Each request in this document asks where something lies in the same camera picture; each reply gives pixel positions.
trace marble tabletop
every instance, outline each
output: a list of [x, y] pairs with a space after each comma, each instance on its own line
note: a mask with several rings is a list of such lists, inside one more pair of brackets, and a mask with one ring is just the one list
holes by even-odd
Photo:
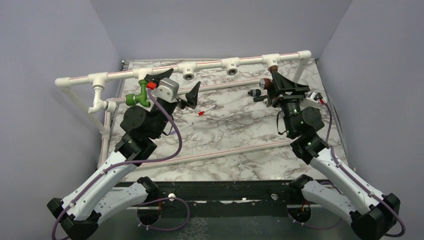
[[[176, 61], [145, 62], [132, 61], [129, 69], [142, 67], [160, 67], [175, 65]], [[295, 74], [298, 62], [284, 62], [279, 64], [278, 71], [287, 78]], [[206, 69], [195, 74], [194, 80], [186, 81], [182, 74], [175, 73], [171, 79], [179, 83], [180, 89], [191, 88], [198, 81], [201, 86], [220, 83], [245, 81], [250, 79], [271, 78], [270, 73], [262, 64], [245, 65], [238, 68], [238, 73], [229, 76], [222, 69]], [[309, 85], [311, 91], [326, 95], [315, 61], [311, 60], [299, 80], [300, 84]], [[181, 130], [183, 147], [177, 158], [190, 157], [205, 153], [231, 150], [247, 146], [288, 141], [285, 135], [278, 135], [276, 117], [278, 109], [267, 107], [263, 102], [253, 102], [248, 90], [257, 89], [258, 85], [238, 86], [212, 91], [199, 92], [195, 110], [177, 108], [173, 114], [178, 127], [188, 123], [192, 126]], [[137, 80], [127, 79], [124, 83], [122, 96], [129, 93], [139, 93], [140, 86]], [[199, 116], [198, 112], [216, 106], [211, 111]], [[325, 127], [318, 131], [324, 138], [328, 125], [329, 113], [323, 105], [316, 105], [320, 109]], [[117, 110], [114, 128], [109, 144], [109, 153], [115, 149], [115, 144], [121, 139], [124, 131], [119, 124], [128, 107], [121, 104]], [[284, 122], [279, 124], [280, 132], [284, 131]], [[162, 136], [155, 139], [158, 146], [149, 159], [156, 159], [173, 154], [178, 148], [176, 134]], [[328, 140], [335, 146], [335, 152], [340, 159], [347, 163], [336, 125], [331, 125], [331, 134]], [[280, 146], [266, 150], [246, 152], [242, 154], [212, 158], [189, 163], [181, 163], [164, 167], [143, 167], [128, 174], [123, 181], [136, 181], [143, 176], [153, 181], [242, 181], [242, 180], [292, 180], [302, 174], [314, 179], [325, 177], [298, 159], [291, 147]]]

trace green pipe fitting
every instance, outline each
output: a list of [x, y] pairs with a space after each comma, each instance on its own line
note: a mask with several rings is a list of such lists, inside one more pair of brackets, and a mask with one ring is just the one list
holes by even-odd
[[147, 90], [146, 90], [147, 81], [143, 79], [138, 81], [138, 84], [140, 84], [140, 87], [141, 87], [140, 93], [137, 95], [135, 94], [125, 95], [125, 104], [127, 106], [134, 106], [136, 104], [140, 104], [143, 107], [149, 108], [150, 102], [147, 101]]

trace gray wall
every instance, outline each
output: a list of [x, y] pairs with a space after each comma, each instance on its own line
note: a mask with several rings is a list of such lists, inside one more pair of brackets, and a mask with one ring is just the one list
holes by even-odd
[[318, 62], [350, 165], [400, 198], [411, 240], [424, 234], [423, 9], [422, 0], [353, 0]]
[[91, 0], [125, 60], [319, 57], [351, 0]]
[[[120, 59], [88, 0], [1, 1], [0, 31], [0, 235], [46, 240], [47, 202], [82, 184], [100, 150], [98, 131], [54, 80], [117, 71]], [[90, 86], [77, 92], [92, 101]]]

